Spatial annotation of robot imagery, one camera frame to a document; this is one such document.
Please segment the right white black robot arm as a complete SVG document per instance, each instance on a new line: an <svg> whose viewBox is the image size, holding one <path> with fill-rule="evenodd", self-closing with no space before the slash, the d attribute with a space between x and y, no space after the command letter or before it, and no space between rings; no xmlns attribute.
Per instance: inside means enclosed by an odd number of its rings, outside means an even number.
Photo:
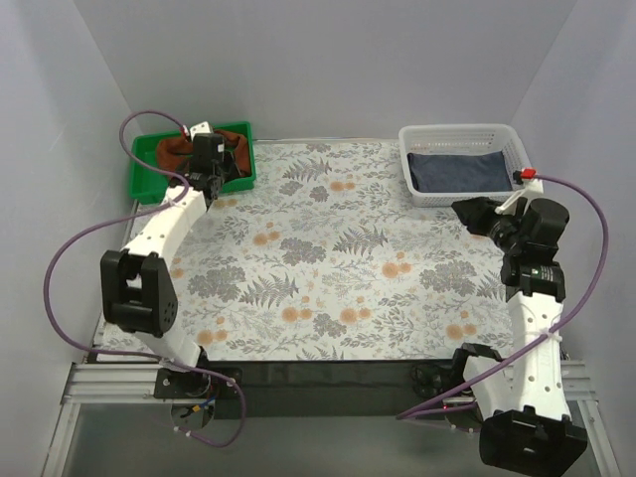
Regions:
<svg viewBox="0 0 636 477"><path fill-rule="evenodd" d="M512 214L498 213L488 198L456 201L452 209L467 231L489 238L504 256L501 280L513 325L513 374L477 376L501 355L486 345L465 344L453 371L470 385L482 424L484 464L526 476L561 476L587 448L562 388L560 335L553 331L565 299L564 274L555 260L569 212L549 199L520 199Z"/></svg>

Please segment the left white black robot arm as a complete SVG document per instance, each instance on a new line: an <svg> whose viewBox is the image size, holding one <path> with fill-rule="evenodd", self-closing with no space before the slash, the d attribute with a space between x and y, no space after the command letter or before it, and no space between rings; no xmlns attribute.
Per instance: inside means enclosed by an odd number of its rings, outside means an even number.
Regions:
<svg viewBox="0 0 636 477"><path fill-rule="evenodd" d="M169 265L223 185L240 177L223 133L198 125L190 134L192 154L182 172L187 183L172 179L160 211L123 249L109 250L100 260L105 321L135 336L162 365L181 373L197 367L204 352L176 325L179 303Z"/></svg>

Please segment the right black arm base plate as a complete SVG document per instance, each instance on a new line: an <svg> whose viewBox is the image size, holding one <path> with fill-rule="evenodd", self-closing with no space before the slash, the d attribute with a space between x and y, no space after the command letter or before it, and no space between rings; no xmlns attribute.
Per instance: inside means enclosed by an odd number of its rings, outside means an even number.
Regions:
<svg viewBox="0 0 636 477"><path fill-rule="evenodd" d="M415 364L409 375L413 391L424 399L437 397L464 383L458 372L434 364Z"/></svg>

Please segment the grey blue towel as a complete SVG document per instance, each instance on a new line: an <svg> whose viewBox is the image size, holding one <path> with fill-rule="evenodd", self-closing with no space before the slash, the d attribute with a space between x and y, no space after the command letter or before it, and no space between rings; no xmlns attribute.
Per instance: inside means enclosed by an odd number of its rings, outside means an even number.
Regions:
<svg viewBox="0 0 636 477"><path fill-rule="evenodd" d="M476 156L408 153L406 159L412 184L420 193L512 190L502 152Z"/></svg>

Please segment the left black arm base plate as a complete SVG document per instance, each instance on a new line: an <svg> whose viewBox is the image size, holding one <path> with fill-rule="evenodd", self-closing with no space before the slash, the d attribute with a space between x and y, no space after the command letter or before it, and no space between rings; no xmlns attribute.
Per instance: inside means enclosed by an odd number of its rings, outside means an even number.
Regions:
<svg viewBox="0 0 636 477"><path fill-rule="evenodd" d="M241 381L240 368L214 369L229 380L196 372L160 368L156 375L153 396L160 399L236 398L234 383Z"/></svg>

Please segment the orange brown towel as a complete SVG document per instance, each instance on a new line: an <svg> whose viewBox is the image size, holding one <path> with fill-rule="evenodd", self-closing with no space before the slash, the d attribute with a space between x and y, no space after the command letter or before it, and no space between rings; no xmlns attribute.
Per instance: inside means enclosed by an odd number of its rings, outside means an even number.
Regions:
<svg viewBox="0 0 636 477"><path fill-rule="evenodd" d="M241 177L250 176L251 165L247 138L242 134L222 129L216 129L216 132L224 136L227 146L233 148L239 175ZM160 169L177 172L186 157L191 156L193 151L192 143L183 136L163 139L155 150L157 165Z"/></svg>

